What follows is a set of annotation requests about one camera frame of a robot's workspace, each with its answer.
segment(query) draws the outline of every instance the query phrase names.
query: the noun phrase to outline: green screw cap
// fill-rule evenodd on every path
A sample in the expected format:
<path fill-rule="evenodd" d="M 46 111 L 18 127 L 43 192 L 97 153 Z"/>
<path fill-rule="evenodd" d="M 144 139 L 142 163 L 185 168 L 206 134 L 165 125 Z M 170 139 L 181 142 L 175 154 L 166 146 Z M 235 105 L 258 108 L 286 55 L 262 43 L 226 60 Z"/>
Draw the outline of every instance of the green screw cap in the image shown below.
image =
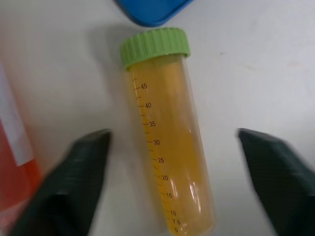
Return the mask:
<path fill-rule="evenodd" d="M 184 54 L 190 56 L 185 32 L 179 28 L 159 28 L 136 34 L 128 38 L 120 48 L 121 59 L 126 70 L 135 63 L 151 58 Z"/>

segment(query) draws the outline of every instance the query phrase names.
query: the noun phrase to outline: printed number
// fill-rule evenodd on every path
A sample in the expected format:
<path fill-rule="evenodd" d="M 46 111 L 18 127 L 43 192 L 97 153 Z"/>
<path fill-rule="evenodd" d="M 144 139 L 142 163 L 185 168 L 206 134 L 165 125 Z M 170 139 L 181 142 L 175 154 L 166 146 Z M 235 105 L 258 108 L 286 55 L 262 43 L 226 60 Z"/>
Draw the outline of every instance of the printed number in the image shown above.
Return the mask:
<path fill-rule="evenodd" d="M 176 222 L 178 225 L 180 225 L 180 224 L 181 224 L 181 222 L 180 222 L 179 220 L 178 220 L 178 221 L 176 221 L 175 219 L 173 219 L 173 223 L 174 223 L 174 224 L 176 224 L 175 222 Z"/>

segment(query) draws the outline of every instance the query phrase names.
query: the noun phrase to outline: white table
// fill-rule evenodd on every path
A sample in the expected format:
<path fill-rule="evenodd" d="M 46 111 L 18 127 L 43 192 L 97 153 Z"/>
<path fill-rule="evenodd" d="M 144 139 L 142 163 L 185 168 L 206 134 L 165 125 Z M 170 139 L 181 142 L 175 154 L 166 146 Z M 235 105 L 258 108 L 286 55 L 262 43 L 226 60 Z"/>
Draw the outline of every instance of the white table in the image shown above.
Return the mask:
<path fill-rule="evenodd" d="M 315 166 L 315 2 L 196 0 L 165 26 L 183 28 L 210 173 L 218 236 L 273 236 L 236 129 L 288 140 Z M 115 134 L 93 236 L 144 236 L 155 226 L 134 182 L 119 44 L 145 29 L 111 0 L 2 0 L 1 57 L 46 172 L 76 138 Z"/>

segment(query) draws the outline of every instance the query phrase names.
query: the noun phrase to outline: yellow liquid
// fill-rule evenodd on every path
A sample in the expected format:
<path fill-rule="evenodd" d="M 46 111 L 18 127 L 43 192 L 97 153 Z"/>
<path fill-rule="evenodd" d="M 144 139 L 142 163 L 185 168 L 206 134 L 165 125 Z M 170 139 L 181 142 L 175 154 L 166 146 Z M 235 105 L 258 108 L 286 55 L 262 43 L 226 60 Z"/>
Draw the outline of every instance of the yellow liquid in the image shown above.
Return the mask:
<path fill-rule="evenodd" d="M 212 198 L 182 56 L 140 62 L 130 72 L 168 227 L 177 236 L 208 233 Z"/>

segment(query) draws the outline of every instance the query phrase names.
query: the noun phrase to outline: white label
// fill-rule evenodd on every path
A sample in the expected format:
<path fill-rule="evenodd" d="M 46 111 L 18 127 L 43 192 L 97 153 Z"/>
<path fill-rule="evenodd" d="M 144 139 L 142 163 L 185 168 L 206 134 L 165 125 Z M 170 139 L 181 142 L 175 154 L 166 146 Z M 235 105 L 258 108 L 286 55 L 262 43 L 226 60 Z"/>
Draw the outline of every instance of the white label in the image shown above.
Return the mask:
<path fill-rule="evenodd" d="M 32 160 L 32 149 L 26 136 L 10 86 L 0 64 L 0 120 L 17 166 Z"/>

